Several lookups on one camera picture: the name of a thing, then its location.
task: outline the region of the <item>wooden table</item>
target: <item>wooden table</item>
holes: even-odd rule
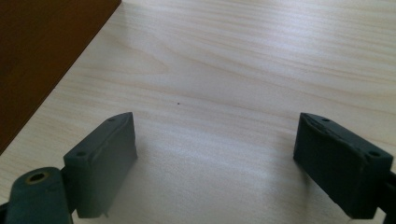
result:
[[[347,223],[292,159],[298,118],[396,156],[395,72],[391,1],[124,1],[0,157],[0,203],[132,111],[139,159],[110,218],[75,223]]]

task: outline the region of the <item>wood grain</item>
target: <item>wood grain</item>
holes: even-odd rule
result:
[[[133,111],[110,218],[75,223],[382,223],[349,220],[292,152],[309,112],[396,156],[394,24],[392,2],[124,1],[0,157],[0,202]]]
[[[0,154],[119,4],[0,2]]]

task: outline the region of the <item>dark brown wall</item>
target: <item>dark brown wall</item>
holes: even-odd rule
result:
[[[0,154],[119,4],[0,1]]]

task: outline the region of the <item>screw hole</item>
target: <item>screw hole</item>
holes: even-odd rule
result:
[[[379,153],[378,153],[378,152],[369,151],[369,154],[370,154],[371,156],[374,156],[374,157],[379,157]]]
[[[77,153],[77,156],[79,156],[79,157],[83,157],[85,155],[87,155],[87,153],[85,153],[85,152],[78,152]]]
[[[44,176],[45,175],[43,173],[36,174],[36,175],[33,175],[32,177],[30,177],[29,181],[37,181],[37,180],[44,178]]]
[[[47,172],[30,175],[29,177],[26,178],[26,184],[28,184],[28,185],[37,184],[37,183],[45,180],[49,175],[50,174]]]

